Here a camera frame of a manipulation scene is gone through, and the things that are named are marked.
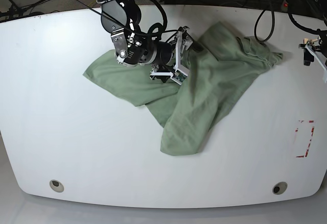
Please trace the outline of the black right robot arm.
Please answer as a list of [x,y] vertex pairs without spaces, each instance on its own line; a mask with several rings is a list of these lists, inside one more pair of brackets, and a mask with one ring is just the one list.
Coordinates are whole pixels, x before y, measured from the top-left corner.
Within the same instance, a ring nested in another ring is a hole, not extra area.
[[150,79],[183,83],[190,73],[186,66],[186,52],[190,48],[202,50],[202,46],[188,34],[188,27],[173,30],[173,35],[162,41],[162,35],[168,33],[168,18],[158,1],[149,0],[161,13],[162,22],[154,23],[147,32],[139,27],[142,14],[135,0],[96,1],[101,6],[101,23],[111,35],[119,64],[128,67],[150,65]]

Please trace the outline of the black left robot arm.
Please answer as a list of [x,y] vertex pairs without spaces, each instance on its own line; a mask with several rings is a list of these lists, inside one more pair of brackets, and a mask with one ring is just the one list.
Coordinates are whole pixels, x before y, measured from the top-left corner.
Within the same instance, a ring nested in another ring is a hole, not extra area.
[[326,22],[326,0],[287,0],[288,1],[288,16],[291,22],[300,30],[310,33],[313,35],[319,36],[318,45],[314,44],[313,40],[309,40],[299,47],[303,49],[305,58],[303,64],[305,66],[309,66],[312,62],[314,62],[314,56],[306,49],[306,45],[312,48],[313,53],[322,54],[322,63],[326,64],[326,30],[321,29],[311,29],[307,28],[301,24],[299,24],[293,14],[296,13],[300,9],[310,9],[315,18]]

